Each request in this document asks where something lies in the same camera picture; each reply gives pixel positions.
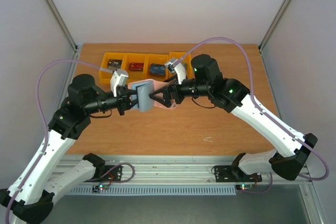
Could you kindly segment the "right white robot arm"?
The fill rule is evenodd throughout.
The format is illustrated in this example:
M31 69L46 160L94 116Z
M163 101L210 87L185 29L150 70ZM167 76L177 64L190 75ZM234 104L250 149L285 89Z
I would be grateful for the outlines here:
M302 134L288 126L260 102L236 79L223 78L217 61L201 54L191 61L193 79L176 80L150 93L149 97L170 108L185 97L207 97L217 108L240 118L267 139L273 150L257 154L240 153L231 164L231 173L241 181L255 173L275 173L283 179L295 180L311 150L317 143L313 134Z

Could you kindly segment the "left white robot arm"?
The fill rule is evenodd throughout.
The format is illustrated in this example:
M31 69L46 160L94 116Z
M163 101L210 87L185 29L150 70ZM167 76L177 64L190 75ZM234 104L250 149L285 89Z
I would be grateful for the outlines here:
M5 223L42 223L56 202L77 185L104 179L119 181L105 161L93 153L85 155L70 171L50 179L61 158L91 123L93 114L116 109L124 115L136 105L137 99L131 98L136 91L121 78L113 77L111 84L111 91L105 92L89 74L72 80L67 97L45 126L46 136L37 152L17 180L1 189Z

